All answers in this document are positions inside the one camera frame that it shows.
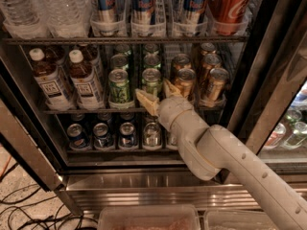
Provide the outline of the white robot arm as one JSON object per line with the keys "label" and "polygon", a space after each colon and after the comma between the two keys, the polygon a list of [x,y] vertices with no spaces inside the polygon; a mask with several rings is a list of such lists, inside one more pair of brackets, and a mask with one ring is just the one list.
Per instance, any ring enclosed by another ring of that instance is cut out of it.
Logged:
{"label": "white robot arm", "polygon": [[177,139],[177,150],[188,169],[209,180],[222,169],[235,175],[280,230],[307,230],[307,201],[263,163],[228,129],[209,125],[179,89],[163,81],[166,98],[142,89],[137,100]]}

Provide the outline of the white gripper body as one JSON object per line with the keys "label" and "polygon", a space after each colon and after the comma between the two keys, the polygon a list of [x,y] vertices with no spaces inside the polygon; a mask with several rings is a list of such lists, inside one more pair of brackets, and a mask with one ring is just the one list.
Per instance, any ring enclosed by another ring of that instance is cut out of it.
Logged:
{"label": "white gripper body", "polygon": [[158,108],[158,121],[168,131],[171,130],[172,123],[181,113],[192,110],[193,106],[183,97],[172,96],[164,99]]}

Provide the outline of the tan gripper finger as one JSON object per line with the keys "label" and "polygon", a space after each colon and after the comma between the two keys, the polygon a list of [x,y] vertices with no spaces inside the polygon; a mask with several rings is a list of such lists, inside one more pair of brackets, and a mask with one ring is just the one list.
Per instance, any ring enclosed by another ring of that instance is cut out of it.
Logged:
{"label": "tan gripper finger", "polygon": [[170,98],[172,96],[181,97],[180,90],[175,87],[168,79],[163,79],[163,91],[166,98]]}
{"label": "tan gripper finger", "polygon": [[153,94],[147,93],[144,90],[136,89],[135,95],[137,100],[145,107],[145,109],[152,115],[158,115],[159,98]]}

